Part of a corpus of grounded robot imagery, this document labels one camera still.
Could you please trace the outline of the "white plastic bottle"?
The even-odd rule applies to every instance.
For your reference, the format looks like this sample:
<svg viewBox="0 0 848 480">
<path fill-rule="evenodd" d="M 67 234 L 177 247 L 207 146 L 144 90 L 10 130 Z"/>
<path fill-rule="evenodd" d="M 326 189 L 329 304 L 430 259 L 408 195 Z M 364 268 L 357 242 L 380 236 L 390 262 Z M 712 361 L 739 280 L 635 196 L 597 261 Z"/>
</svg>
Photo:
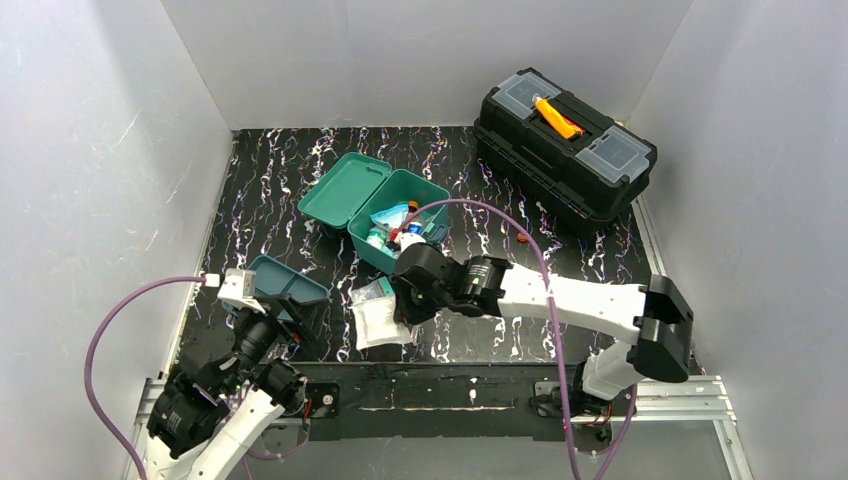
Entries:
<svg viewBox="0 0 848 480">
<path fill-rule="evenodd" d="M 391 252 L 387 246 L 389 234 L 380 227 L 372 227 L 366 236 L 366 243 L 375 249 Z"/>
</svg>

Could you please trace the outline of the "blue cotton swab pouch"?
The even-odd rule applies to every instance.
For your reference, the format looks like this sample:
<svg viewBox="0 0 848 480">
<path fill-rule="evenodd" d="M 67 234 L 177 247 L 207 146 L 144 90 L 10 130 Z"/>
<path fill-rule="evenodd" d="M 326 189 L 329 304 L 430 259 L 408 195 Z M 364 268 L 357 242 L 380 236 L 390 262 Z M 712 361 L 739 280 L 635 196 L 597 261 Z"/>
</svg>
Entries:
<svg viewBox="0 0 848 480">
<path fill-rule="evenodd" d="M 370 219 L 376 227 L 392 232 L 403 224 L 408 213 L 409 205 L 401 203 L 371 214 Z"/>
</svg>

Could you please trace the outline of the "dark teal tray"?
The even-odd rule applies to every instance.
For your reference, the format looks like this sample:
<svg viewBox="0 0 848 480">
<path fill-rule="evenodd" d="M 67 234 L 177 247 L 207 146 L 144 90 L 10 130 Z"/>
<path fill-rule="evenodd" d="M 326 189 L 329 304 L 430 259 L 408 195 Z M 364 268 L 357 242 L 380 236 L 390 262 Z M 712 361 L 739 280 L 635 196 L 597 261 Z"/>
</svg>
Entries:
<svg viewBox="0 0 848 480">
<path fill-rule="evenodd" d="M 310 279 L 298 270 L 291 268 L 282 262 L 267 255 L 256 257 L 249 265 L 240 269 L 228 268 L 225 279 L 222 281 L 217 299 L 224 308 L 234 315 L 262 317 L 262 313 L 244 305 L 240 300 L 235 303 L 230 301 L 229 292 L 230 277 L 242 271 L 250 271 L 248 284 L 253 287 L 251 292 L 255 299 L 260 297 L 276 297 L 287 294 L 294 305 L 296 315 L 289 313 L 285 308 L 279 307 L 277 319 L 280 322 L 301 321 L 304 324 L 311 323 L 324 315 L 329 307 L 328 289 Z"/>
</svg>

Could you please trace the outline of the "zip bag teal header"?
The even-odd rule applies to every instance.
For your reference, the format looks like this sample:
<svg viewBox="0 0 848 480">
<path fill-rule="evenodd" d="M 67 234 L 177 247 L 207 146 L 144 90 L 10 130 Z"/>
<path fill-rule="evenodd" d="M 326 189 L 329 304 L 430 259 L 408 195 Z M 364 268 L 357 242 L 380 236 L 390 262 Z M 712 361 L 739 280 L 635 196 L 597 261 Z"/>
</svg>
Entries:
<svg viewBox="0 0 848 480">
<path fill-rule="evenodd" d="M 353 289 L 350 292 L 350 299 L 353 304 L 358 304 L 384 297 L 393 297 L 394 295 L 395 292 L 389 278 L 383 276 L 365 286 Z"/>
</svg>

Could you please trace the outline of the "small blue capped bottle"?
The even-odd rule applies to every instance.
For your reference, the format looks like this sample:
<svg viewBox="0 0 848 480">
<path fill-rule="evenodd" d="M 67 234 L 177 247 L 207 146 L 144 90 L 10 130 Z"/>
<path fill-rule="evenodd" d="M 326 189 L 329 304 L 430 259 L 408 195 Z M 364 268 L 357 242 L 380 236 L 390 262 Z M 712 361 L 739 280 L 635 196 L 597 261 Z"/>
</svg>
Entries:
<svg viewBox="0 0 848 480">
<path fill-rule="evenodd" d="M 421 237 L 423 234 L 423 226 L 417 220 L 409 222 L 404 229 L 404 233 L 416 237 Z"/>
</svg>

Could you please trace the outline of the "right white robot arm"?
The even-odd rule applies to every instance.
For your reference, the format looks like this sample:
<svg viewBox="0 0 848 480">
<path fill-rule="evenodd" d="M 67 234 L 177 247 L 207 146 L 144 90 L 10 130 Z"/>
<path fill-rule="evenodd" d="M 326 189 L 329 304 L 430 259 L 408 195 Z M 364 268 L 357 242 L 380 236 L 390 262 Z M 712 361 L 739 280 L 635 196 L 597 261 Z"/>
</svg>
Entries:
<svg viewBox="0 0 848 480">
<path fill-rule="evenodd" d="M 610 401 L 643 379 L 689 378 L 694 313 L 667 276 L 645 284 L 593 283 L 491 256 L 458 262 L 414 244 L 401 252 L 389 280 L 396 317 L 409 325 L 450 310 L 469 318 L 546 318 L 613 337 L 615 344 L 587 360 L 573 383 L 599 400 Z"/>
</svg>

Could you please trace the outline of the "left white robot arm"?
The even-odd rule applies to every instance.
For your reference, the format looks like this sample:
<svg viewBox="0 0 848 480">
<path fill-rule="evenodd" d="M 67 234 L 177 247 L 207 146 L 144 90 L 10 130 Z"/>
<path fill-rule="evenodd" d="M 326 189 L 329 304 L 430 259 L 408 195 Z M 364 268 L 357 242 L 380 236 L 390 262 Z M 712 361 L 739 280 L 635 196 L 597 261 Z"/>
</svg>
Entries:
<svg viewBox="0 0 848 480">
<path fill-rule="evenodd" d="M 328 302 L 286 293 L 232 300 L 230 351 L 194 373 L 178 371 L 156 399 L 140 478 L 224 479 L 274 420 L 290 416 L 307 427 L 313 407 L 307 376 L 266 356 L 282 341 L 313 340 L 306 322 Z"/>
</svg>

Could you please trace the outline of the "white gauze pad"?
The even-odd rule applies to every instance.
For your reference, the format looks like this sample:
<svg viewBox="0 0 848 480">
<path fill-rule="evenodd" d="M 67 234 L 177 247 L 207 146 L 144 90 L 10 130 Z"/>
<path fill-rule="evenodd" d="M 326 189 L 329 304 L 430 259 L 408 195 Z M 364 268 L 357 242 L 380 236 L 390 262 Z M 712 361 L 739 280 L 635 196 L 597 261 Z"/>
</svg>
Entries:
<svg viewBox="0 0 848 480">
<path fill-rule="evenodd" d="M 355 303 L 351 306 L 356 326 L 356 349 L 359 351 L 413 342 L 412 330 L 395 321 L 396 298 L 382 298 Z"/>
</svg>

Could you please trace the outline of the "green medicine box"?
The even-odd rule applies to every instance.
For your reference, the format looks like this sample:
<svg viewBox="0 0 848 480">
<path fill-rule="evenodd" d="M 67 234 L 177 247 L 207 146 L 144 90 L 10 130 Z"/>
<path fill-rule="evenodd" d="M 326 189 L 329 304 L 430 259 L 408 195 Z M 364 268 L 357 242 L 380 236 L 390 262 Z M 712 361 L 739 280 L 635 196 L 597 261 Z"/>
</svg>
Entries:
<svg viewBox="0 0 848 480">
<path fill-rule="evenodd" d="M 329 229 L 347 232 L 362 261 L 390 274 L 396 255 L 367 242 L 375 227 L 372 217 L 410 201 L 427 205 L 450 197 L 448 190 L 411 171 L 349 152 L 306 193 L 298 210 Z"/>
</svg>

